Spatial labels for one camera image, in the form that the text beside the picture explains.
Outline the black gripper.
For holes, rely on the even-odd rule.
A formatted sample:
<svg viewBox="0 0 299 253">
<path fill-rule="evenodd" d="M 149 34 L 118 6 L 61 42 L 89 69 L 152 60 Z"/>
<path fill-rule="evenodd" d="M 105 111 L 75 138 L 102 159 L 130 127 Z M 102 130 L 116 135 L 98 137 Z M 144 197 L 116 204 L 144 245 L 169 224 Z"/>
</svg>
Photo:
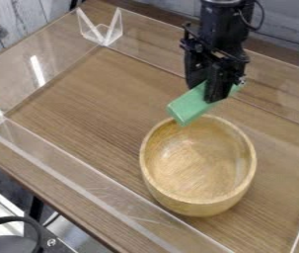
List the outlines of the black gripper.
<svg viewBox="0 0 299 253">
<path fill-rule="evenodd" d="M 209 104 L 225 100 L 245 80 L 251 58 L 244 43 L 255 30 L 255 6 L 255 0 L 201 0 L 200 26 L 184 24 L 186 83 L 193 89 L 208 81 Z"/>
</svg>

